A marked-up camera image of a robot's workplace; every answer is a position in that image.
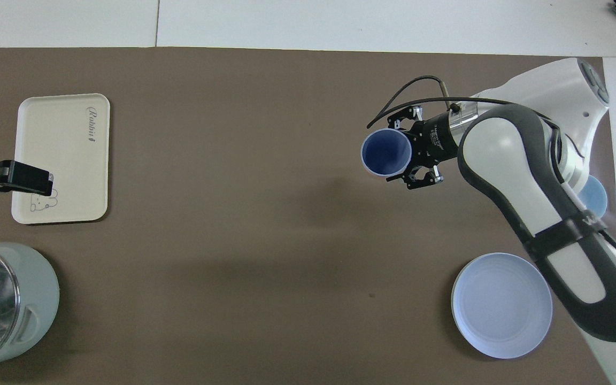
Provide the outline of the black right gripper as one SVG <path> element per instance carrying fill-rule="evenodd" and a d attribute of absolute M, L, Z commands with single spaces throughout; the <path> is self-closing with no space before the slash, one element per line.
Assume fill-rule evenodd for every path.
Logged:
<path fill-rule="evenodd" d="M 408 190 L 434 186 L 443 182 L 437 164 L 457 157 L 459 146 L 451 133 L 450 113 L 423 120 L 423 107 L 404 107 L 387 117 L 387 128 L 407 132 L 412 146 L 412 167 L 384 178 L 386 182 L 401 180 Z M 403 120 L 413 121 L 409 129 Z"/>

